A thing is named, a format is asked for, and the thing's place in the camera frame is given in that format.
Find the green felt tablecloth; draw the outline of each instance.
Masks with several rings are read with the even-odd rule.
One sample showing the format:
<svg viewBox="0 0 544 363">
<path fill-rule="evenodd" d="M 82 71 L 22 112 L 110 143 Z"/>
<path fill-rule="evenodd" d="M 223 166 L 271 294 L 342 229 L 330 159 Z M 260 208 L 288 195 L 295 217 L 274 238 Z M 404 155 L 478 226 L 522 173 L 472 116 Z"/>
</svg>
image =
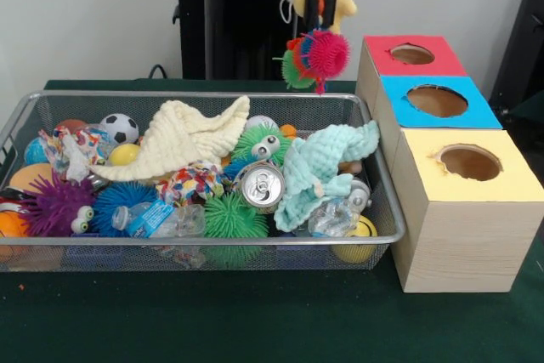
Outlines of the green felt tablecloth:
<svg viewBox="0 0 544 363">
<path fill-rule="evenodd" d="M 249 91 L 250 85 L 141 80 L 48 88 Z M 542 267 L 544 247 L 535 241 L 504 294 L 404 294 L 390 252 L 369 272 L 6 274 L 0 275 L 0 356 L 6 362 L 541 362 Z"/>
</svg>

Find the wire mesh basket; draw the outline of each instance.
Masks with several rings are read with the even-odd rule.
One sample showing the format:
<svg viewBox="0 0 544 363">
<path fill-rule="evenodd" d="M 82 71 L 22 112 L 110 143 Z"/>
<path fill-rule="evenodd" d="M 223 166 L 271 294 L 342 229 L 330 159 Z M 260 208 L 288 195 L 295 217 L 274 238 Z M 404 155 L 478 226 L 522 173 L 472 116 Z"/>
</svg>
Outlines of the wire mesh basket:
<svg viewBox="0 0 544 363">
<path fill-rule="evenodd" d="M 1 186 L 23 166 L 25 147 L 40 129 L 51 133 L 67 118 L 97 123 L 123 112 L 147 128 L 162 103 L 179 99 L 205 116 L 216 116 L 241 94 L 126 91 L 43 91 L 22 99 L 0 133 Z M 250 116 L 266 115 L 290 123 L 303 134 L 330 124 L 359 127 L 370 121 L 366 105 L 351 94 L 249 94 Z M 372 269 L 392 242 L 405 233 L 405 221 L 382 152 L 364 160 L 372 205 L 363 213 L 378 237 L 260 239 L 216 238 L 2 238 L 1 271 L 150 271 Z M 359 260 L 346 262 L 347 253 Z"/>
</svg>

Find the can top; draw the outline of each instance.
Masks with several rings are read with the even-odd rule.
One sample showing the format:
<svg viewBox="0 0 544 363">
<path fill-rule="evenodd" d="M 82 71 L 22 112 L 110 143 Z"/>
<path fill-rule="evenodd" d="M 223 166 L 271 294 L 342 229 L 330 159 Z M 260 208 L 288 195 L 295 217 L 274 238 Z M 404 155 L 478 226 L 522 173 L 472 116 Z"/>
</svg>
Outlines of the can top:
<svg viewBox="0 0 544 363">
<path fill-rule="evenodd" d="M 268 164 L 249 169 L 241 180 L 241 192 L 255 207 L 272 207 L 283 197 L 285 180 L 280 170 Z"/>
</svg>

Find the red box top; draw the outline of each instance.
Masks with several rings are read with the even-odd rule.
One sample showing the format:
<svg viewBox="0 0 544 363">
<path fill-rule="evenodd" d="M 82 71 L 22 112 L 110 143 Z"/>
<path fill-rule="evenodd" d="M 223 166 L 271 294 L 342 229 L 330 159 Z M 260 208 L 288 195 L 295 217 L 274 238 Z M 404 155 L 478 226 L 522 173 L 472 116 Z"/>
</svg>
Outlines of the red box top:
<svg viewBox="0 0 544 363">
<path fill-rule="evenodd" d="M 381 76 L 467 75 L 443 37 L 365 36 L 365 42 Z"/>
</svg>

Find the purple spiky ball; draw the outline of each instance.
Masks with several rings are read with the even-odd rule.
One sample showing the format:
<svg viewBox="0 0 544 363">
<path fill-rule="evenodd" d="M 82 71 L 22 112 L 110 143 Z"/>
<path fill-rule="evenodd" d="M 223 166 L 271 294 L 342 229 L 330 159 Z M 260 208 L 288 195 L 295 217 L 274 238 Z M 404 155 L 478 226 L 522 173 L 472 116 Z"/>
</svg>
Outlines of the purple spiky ball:
<svg viewBox="0 0 544 363">
<path fill-rule="evenodd" d="M 31 236 L 70 236 L 71 222 L 77 218 L 79 209 L 94 203 L 93 186 L 87 179 L 81 183 L 63 182 L 53 172 L 51 182 L 40 176 L 31 186 L 37 192 L 26 191 L 33 197 L 21 202 L 24 210 L 21 217 L 29 225 Z"/>
</svg>

